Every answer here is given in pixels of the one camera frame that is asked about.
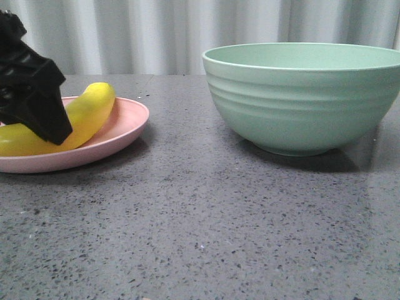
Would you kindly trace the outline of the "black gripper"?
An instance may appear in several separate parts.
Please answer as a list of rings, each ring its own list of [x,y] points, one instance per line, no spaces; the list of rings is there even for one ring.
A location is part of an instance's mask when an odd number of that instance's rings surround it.
[[[60,92],[66,78],[21,40],[25,34],[15,14],[1,11],[1,121],[23,123],[60,145],[73,131]]]

